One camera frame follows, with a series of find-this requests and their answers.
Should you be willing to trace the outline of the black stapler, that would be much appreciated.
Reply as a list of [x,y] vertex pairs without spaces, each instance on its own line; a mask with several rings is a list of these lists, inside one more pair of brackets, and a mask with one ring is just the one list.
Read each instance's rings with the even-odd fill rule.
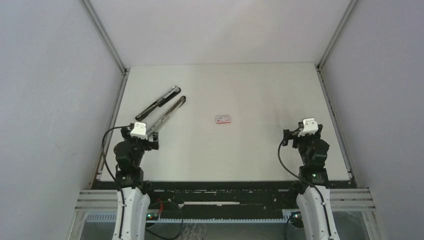
[[141,113],[135,116],[135,120],[141,122],[145,119],[151,112],[153,112],[156,108],[160,108],[169,102],[172,98],[177,96],[181,92],[181,88],[174,85],[169,89],[164,95],[159,97],[156,101],[154,101],[151,105],[149,105],[146,109],[144,109]]

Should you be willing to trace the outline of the red white staple box sleeve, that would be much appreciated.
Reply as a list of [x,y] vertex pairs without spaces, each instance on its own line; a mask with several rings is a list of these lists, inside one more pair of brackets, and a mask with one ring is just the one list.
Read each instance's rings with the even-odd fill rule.
[[215,117],[215,122],[217,124],[229,124],[231,123],[231,117],[230,115],[217,115]]

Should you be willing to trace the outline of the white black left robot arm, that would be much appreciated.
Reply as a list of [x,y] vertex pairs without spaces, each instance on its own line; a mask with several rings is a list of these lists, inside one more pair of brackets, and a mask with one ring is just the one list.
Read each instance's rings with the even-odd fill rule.
[[155,205],[157,196],[150,191],[150,182],[144,181],[140,165],[145,152],[156,150],[157,146],[147,135],[144,123],[131,123],[122,127],[120,132],[124,140],[113,149],[117,162],[115,181],[118,184],[118,205],[112,238],[143,240],[148,209]]

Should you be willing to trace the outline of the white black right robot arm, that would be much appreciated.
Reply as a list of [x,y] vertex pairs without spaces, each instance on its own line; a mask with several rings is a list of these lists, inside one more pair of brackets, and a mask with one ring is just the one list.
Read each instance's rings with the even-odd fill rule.
[[[308,240],[339,240],[330,201],[330,183],[325,161],[330,145],[321,139],[322,125],[314,133],[301,135],[303,128],[284,129],[283,138],[277,150],[278,160],[283,168],[297,180],[289,189],[289,203],[299,211],[291,214],[293,226],[302,228]],[[293,141],[303,165],[299,174],[294,174],[283,163],[281,147]]]

